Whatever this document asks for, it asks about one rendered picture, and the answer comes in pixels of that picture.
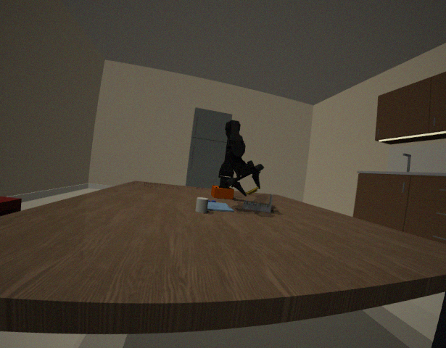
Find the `grey cylinder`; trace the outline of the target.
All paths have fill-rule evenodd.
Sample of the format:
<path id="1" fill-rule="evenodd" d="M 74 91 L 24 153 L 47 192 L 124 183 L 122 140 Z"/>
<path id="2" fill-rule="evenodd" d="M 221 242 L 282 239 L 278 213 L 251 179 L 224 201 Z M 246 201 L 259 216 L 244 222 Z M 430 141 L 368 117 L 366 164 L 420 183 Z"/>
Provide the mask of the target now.
<path id="1" fill-rule="evenodd" d="M 197 197 L 196 209 L 195 212 L 198 213 L 206 213 L 208 206 L 208 199 L 203 197 Z"/>

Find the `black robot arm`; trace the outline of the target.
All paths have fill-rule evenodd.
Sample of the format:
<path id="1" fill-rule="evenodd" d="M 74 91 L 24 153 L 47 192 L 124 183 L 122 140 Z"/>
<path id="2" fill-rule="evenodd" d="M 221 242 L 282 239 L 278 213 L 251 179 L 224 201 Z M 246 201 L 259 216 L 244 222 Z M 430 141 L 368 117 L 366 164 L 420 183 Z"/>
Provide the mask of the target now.
<path id="1" fill-rule="evenodd" d="M 242 160 L 241 157 L 245 153 L 246 146 L 242 136 L 239 134 L 240 127 L 241 125 L 239 124 L 239 121 L 231 120 L 230 122 L 226 123 L 225 130 L 228 139 L 226 145 L 225 161 L 220 167 L 218 176 L 220 178 L 219 188 L 229 189 L 229 187 L 226 188 L 225 182 L 234 176 L 234 170 L 231 165 L 238 160 Z M 238 176 L 239 174 L 243 176 L 246 175 L 247 173 L 251 173 L 252 172 L 251 169 L 254 167 L 255 166 L 252 160 L 247 162 L 247 164 L 246 162 L 242 162 L 242 165 L 236 166 L 236 173 Z M 228 177 L 223 177 L 223 176 L 228 176 Z"/>

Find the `yellow round plate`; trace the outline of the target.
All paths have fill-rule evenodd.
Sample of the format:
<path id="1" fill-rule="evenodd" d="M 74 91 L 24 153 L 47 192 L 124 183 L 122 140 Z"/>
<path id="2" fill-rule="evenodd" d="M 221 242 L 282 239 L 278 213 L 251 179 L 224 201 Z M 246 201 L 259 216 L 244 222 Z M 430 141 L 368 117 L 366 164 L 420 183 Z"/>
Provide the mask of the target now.
<path id="1" fill-rule="evenodd" d="M 259 187 L 257 187 L 257 188 L 254 188 L 254 189 L 252 189 L 251 191 L 248 191 L 246 194 L 249 194 L 249 195 L 251 195 L 251 194 L 253 194 L 253 193 L 255 193 L 255 192 L 257 192 L 257 190 L 259 189 Z"/>

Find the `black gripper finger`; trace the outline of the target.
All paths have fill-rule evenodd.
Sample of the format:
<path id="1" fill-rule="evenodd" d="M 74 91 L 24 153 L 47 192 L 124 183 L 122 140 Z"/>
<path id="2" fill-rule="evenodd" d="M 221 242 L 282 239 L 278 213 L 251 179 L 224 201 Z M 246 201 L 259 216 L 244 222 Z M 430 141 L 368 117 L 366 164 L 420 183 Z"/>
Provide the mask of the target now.
<path id="1" fill-rule="evenodd" d="M 240 182 L 238 182 L 238 183 L 236 183 L 236 184 L 234 184 L 232 187 L 234 187 L 234 188 L 236 188 L 236 189 L 238 189 L 240 192 L 242 192 L 243 193 L 243 195 L 245 195 L 245 196 L 247 196 L 246 195 L 246 193 L 245 193 L 245 191 L 244 191 L 244 189 L 241 187 L 241 184 L 240 184 Z"/>
<path id="2" fill-rule="evenodd" d="M 260 181 L 259 181 L 259 174 L 260 174 L 260 173 L 261 173 L 261 171 L 258 172 L 258 173 L 255 173 L 255 174 L 252 176 L 253 180 L 255 181 L 255 183 L 256 183 L 257 187 L 259 187 L 259 189 L 260 189 Z"/>

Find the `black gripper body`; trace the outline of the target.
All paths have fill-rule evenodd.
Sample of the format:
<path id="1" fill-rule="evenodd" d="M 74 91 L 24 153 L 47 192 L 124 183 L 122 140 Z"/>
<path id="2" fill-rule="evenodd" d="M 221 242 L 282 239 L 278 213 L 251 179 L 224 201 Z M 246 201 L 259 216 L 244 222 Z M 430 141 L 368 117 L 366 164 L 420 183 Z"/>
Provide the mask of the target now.
<path id="1" fill-rule="evenodd" d="M 233 170 L 235 171 L 235 173 L 236 173 L 236 166 L 240 166 L 240 165 L 242 165 L 242 162 L 244 162 L 244 160 L 238 160 L 238 161 L 236 161 L 235 163 L 233 163 L 231 166 L 232 166 L 232 168 L 233 168 Z M 234 184 L 236 184 L 236 183 L 238 183 L 238 181 L 239 180 L 241 180 L 242 178 L 245 178 L 245 177 L 247 177 L 248 175 L 254 175 L 255 173 L 258 173 L 258 172 L 260 172 L 262 169 L 264 169 L 264 167 L 263 167 L 263 165 L 261 165 L 261 164 L 259 164 L 259 165 L 256 165 L 254 168 L 252 168 L 251 170 L 252 170 L 252 172 L 251 173 L 247 173 L 246 175 L 243 175 L 243 176 L 241 176 L 240 174 L 239 174 L 239 176 L 237 175 L 237 173 L 236 173 L 236 178 L 234 178 L 234 177 L 232 177 L 232 178 L 230 178 L 230 179 L 228 179 L 226 182 L 225 182 L 225 185 L 226 185 L 226 188 L 228 188 L 229 186 L 232 186 L 232 185 L 234 185 Z M 240 177 L 241 176 L 241 177 Z"/>

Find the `light blue square mat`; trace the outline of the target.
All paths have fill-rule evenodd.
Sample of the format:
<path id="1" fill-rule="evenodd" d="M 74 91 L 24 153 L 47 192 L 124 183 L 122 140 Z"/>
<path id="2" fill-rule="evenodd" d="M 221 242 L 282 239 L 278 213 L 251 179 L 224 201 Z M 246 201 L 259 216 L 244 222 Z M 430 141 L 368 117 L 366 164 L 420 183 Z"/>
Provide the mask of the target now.
<path id="1" fill-rule="evenodd" d="M 221 212 L 234 212 L 226 203 L 208 202 L 207 210 L 221 211 Z"/>

